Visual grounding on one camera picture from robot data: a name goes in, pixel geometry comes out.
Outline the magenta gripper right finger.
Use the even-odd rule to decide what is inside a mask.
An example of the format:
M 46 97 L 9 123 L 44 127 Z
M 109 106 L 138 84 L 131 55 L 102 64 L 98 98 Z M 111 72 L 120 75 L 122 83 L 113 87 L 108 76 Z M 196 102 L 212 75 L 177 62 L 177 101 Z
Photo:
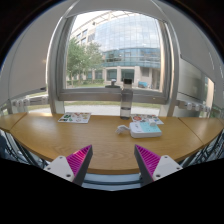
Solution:
M 182 167 L 168 155 L 159 156 L 139 145 L 135 145 L 134 155 L 139 166 L 142 186 L 182 169 Z

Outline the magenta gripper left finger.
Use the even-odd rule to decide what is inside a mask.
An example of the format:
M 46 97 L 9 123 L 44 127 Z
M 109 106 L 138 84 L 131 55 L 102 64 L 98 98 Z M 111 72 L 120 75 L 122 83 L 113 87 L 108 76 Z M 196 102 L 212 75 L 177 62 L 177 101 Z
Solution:
M 92 146 L 88 145 L 67 157 L 58 156 L 44 170 L 81 186 L 92 155 Z

